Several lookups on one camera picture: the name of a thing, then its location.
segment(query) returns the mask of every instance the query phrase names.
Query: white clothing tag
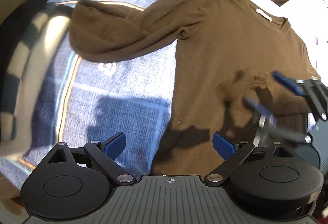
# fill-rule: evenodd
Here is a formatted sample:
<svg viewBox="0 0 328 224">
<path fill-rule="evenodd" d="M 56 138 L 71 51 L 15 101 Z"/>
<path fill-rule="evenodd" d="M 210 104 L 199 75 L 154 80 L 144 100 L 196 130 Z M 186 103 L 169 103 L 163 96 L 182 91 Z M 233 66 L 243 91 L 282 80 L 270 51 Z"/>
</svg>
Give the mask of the white clothing tag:
<svg viewBox="0 0 328 224">
<path fill-rule="evenodd" d="M 256 9 L 256 12 L 261 14 L 264 18 L 267 18 L 270 22 L 272 22 L 272 18 L 269 15 L 267 15 L 263 10 Z"/>
</svg>

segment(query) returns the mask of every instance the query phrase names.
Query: blue gripper pad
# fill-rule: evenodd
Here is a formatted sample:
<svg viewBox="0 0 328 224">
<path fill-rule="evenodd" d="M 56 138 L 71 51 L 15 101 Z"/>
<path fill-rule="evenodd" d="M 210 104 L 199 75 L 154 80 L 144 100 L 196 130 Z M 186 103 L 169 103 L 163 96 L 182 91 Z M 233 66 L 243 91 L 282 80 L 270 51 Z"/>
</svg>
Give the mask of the blue gripper pad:
<svg viewBox="0 0 328 224">
<path fill-rule="evenodd" d="M 118 132 L 103 143 L 100 144 L 100 150 L 105 153 L 111 160 L 117 159 L 117 157 L 123 152 L 126 145 L 126 137 L 122 132 Z"/>
<path fill-rule="evenodd" d="M 216 152 L 224 159 L 227 160 L 230 156 L 236 153 L 235 146 L 224 139 L 217 132 L 213 134 L 213 147 Z"/>
</svg>

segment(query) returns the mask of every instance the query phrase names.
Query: brown shirt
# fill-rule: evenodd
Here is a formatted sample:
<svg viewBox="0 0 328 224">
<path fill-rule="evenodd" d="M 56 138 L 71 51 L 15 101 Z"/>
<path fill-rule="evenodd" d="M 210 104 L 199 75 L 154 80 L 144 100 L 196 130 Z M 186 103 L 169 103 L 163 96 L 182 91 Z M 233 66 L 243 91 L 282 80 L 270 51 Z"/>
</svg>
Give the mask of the brown shirt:
<svg viewBox="0 0 328 224">
<path fill-rule="evenodd" d="M 257 8 L 249 0 L 158 0 L 144 11 L 88 0 L 76 5 L 71 45 L 91 61 L 132 59 L 178 38 L 172 116 L 152 173 L 205 176 L 222 162 L 212 148 L 215 131 L 252 141 L 256 127 L 244 95 L 285 127 L 305 132 L 305 100 L 274 82 L 271 72 L 318 75 L 288 20 L 269 15 L 270 22 Z"/>
</svg>

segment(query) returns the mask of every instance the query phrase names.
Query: shirt sleeve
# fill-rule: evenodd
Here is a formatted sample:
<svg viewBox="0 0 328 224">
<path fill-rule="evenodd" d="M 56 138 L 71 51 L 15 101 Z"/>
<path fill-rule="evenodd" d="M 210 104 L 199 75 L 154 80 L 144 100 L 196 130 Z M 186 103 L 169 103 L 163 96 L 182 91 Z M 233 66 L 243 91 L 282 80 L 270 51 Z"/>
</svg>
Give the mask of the shirt sleeve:
<svg viewBox="0 0 328 224">
<path fill-rule="evenodd" d="M 145 10 L 80 0 L 69 29 L 83 58 L 118 62 L 187 39 L 201 25 L 211 0 L 158 0 Z"/>
</svg>

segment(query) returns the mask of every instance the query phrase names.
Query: gray plastic panel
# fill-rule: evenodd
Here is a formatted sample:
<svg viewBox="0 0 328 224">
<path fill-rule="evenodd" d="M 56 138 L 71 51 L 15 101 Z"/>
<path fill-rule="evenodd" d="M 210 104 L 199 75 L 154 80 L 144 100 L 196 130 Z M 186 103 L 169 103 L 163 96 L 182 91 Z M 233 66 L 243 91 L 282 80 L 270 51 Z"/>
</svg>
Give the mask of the gray plastic panel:
<svg viewBox="0 0 328 224">
<path fill-rule="evenodd" d="M 318 152 L 320 157 L 320 171 L 323 175 L 328 172 L 328 135 L 325 123 L 320 120 L 310 131 L 312 136 L 312 146 Z"/>
<path fill-rule="evenodd" d="M 55 224 L 31 217 L 25 224 Z M 133 186 L 118 187 L 98 211 L 67 224 L 270 224 L 248 215 L 222 187 L 205 186 L 198 176 L 143 176 Z M 315 224 L 305 217 L 279 224 Z"/>
</svg>

